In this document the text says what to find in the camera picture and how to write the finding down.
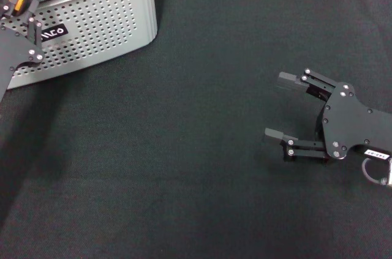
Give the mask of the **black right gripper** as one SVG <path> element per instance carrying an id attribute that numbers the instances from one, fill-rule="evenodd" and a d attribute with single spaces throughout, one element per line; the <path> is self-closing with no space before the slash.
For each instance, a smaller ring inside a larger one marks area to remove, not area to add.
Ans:
<path id="1" fill-rule="evenodd" d="M 336 85 L 334 80 L 309 68 L 302 75 L 280 72 L 277 85 L 328 100 L 322 116 L 325 144 L 265 129 L 265 138 L 282 147 L 285 162 L 315 160 L 325 163 L 330 157 L 342 160 L 350 151 L 375 160 L 391 157 L 391 115 L 362 104 L 352 85 Z"/>

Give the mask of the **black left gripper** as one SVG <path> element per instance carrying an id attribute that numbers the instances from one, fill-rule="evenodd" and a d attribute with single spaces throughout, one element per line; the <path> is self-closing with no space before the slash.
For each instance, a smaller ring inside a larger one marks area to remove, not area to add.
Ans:
<path id="1" fill-rule="evenodd" d="M 10 18 L 18 2 L 1 0 L 1 19 Z M 1 99 L 19 67 L 37 67 L 43 60 L 41 24 L 34 18 L 38 5 L 38 0 L 32 0 L 28 8 L 26 36 L 1 25 Z"/>

